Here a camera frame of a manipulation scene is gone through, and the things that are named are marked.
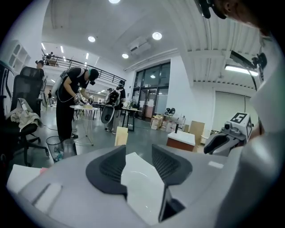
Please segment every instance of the gray floor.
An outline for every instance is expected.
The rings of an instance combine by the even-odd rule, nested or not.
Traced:
[[[36,136],[41,138],[41,145],[46,146],[46,139],[50,136],[57,135],[57,123],[56,123],[56,109],[48,107],[47,111],[43,111],[41,114],[42,122],[46,125],[34,133]],[[104,124],[100,120],[100,114],[98,113],[97,118],[93,123],[93,138],[94,146],[86,145],[79,146],[76,145],[77,154],[88,153],[100,148],[113,147],[115,143],[115,135],[111,134],[104,130]],[[75,132],[79,138],[83,138],[78,141],[78,143],[89,143],[88,139],[85,137],[85,131],[82,126],[82,120],[75,120],[72,123],[73,128],[77,129]],[[145,122],[139,119],[135,120],[135,131],[129,131],[126,152],[127,154],[136,152],[148,163],[151,162],[151,146],[152,144],[163,144],[166,145],[167,142],[167,132],[161,130],[151,130],[150,123]],[[28,161],[32,163],[33,167],[42,168],[50,167],[53,165],[53,160],[47,158],[45,151],[42,149],[29,148],[28,150]],[[14,156],[13,161],[10,163],[10,166],[13,164],[24,165],[24,156],[22,151],[17,152],[17,155]]]

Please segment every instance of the fluorescent light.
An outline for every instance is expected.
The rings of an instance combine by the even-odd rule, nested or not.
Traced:
[[[95,38],[94,38],[94,37],[88,37],[88,40],[89,40],[90,42],[92,42],[92,43],[95,42]]]
[[[155,40],[159,41],[162,38],[162,35],[159,32],[154,32],[152,34],[152,38],[154,38]]]
[[[240,67],[235,67],[235,66],[226,66],[225,69],[226,69],[226,70],[229,70],[229,71],[235,71],[235,72],[239,72],[239,73],[245,73],[245,74],[248,74],[248,75],[250,75],[250,73],[251,73],[253,76],[257,76],[257,75],[258,75],[258,72],[255,72],[255,71],[250,70],[250,73],[249,73],[247,69],[240,68]]]
[[[124,59],[127,59],[129,56],[124,53],[124,54],[122,55],[122,57],[123,57]]]
[[[120,0],[109,0],[109,2],[112,3],[112,4],[117,4],[117,3],[120,2]]]

